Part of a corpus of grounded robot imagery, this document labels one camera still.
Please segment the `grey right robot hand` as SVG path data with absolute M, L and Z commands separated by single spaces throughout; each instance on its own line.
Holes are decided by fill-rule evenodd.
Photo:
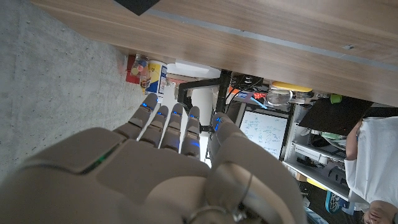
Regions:
M 200 160 L 199 109 L 150 94 L 116 128 L 91 128 L 26 159 L 1 182 L 2 223 L 306 223 L 297 182 L 227 115 Z

